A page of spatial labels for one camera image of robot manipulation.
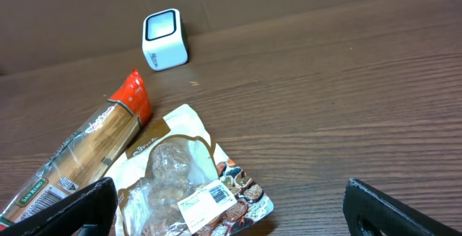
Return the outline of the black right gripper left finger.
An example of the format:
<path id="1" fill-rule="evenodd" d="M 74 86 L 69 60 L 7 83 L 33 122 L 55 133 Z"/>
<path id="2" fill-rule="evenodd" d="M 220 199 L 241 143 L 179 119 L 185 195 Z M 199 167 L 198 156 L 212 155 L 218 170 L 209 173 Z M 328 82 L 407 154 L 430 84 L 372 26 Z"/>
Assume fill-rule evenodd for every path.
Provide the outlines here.
<path id="1" fill-rule="evenodd" d="M 4 236 L 108 236 L 118 206 L 112 178 L 99 181 L 1 231 Z"/>

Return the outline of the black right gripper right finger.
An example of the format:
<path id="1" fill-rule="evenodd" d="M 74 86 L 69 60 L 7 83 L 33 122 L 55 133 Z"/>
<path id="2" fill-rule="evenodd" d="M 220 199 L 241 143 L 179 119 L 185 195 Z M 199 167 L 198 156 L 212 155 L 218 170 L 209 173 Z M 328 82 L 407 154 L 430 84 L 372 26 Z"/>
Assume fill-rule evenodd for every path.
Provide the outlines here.
<path id="1" fill-rule="evenodd" d="M 461 232 L 356 178 L 347 183 L 342 210 L 354 236 L 461 236 Z"/>

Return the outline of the orange spaghetti packet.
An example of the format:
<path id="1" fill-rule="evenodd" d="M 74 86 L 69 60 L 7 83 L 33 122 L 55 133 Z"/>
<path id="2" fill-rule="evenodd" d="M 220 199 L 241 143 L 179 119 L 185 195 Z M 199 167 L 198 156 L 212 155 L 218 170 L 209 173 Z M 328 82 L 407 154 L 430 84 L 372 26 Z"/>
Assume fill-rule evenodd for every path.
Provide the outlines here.
<path id="1" fill-rule="evenodd" d="M 138 70 L 57 149 L 1 213 L 19 223 L 101 179 L 152 116 Z"/>

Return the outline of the cream brown nut bag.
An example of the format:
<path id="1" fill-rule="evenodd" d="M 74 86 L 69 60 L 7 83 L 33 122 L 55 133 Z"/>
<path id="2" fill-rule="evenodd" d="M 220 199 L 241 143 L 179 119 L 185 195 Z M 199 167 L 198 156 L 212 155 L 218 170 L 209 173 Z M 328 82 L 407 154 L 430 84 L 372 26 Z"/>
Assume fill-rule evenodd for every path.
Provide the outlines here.
<path id="1" fill-rule="evenodd" d="M 110 167 L 115 233 L 234 235 L 274 204 L 184 104 L 156 121 Z"/>

